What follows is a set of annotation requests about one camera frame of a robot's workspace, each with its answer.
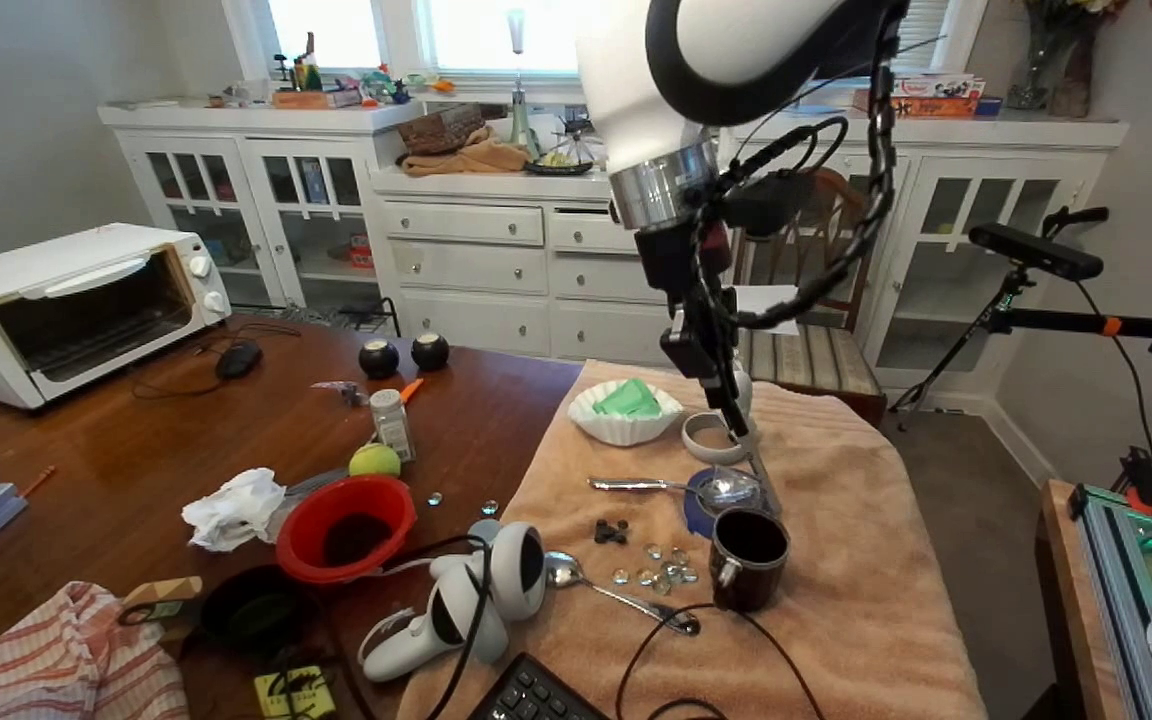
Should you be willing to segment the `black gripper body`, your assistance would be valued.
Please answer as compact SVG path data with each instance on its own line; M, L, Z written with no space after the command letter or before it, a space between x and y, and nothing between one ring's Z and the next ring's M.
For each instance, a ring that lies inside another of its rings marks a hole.
M733 244L722 220L683 220L640 231L643 275L669 295L665 357L705 387L709 402L736 402L736 322L722 275L733 268Z

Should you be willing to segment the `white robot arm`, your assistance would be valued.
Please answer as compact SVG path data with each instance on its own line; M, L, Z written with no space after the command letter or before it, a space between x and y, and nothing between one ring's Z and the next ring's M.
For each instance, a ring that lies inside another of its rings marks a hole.
M665 357L691 375L728 433L752 421L736 331L777 329L822 303L881 240L892 207L892 58L910 0L583 0L582 91L618 220L643 281L669 295ZM712 132L781 112L809 79L869 75L869 204L858 240L769 313L742 313L722 285L728 197L752 163L718 172Z

